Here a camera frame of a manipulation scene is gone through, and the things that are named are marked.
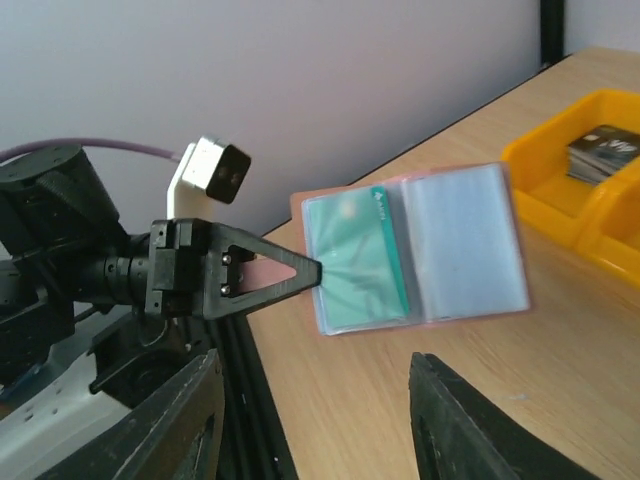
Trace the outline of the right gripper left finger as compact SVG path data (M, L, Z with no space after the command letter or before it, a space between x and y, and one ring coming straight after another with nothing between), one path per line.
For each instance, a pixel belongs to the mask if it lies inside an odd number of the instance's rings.
M214 479L225 410L218 351L199 355L41 479Z

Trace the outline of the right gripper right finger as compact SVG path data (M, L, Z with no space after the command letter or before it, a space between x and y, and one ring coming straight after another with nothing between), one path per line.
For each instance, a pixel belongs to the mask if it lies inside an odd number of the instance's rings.
M433 354L415 352L410 417L422 479L594 479Z

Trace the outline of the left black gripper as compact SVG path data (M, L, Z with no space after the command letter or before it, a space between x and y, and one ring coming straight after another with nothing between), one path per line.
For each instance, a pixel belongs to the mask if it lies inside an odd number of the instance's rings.
M157 220L144 311L217 320L248 314L321 281L321 264L247 231L197 218Z

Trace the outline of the teal card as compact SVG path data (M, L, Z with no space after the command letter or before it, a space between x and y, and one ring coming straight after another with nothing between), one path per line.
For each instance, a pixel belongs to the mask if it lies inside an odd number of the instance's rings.
M410 302L389 206L378 184L302 202L307 254L321 264L312 289L326 336L406 325Z

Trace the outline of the pink card holder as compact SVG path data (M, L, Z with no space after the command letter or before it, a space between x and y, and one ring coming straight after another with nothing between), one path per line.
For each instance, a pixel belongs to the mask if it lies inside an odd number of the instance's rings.
M410 322L386 328L435 326L530 308L509 174L501 163L294 194L291 213L299 249L308 256L303 201L378 184L387 190L410 302Z

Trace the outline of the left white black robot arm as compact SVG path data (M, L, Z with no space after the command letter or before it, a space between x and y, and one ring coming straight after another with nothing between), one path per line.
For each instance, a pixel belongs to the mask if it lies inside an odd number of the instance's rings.
M92 343L93 394L135 408L211 345L211 321L317 286L320 264L202 214L131 235L82 141L1 169L1 383L15 387L70 337L76 303L130 313Z

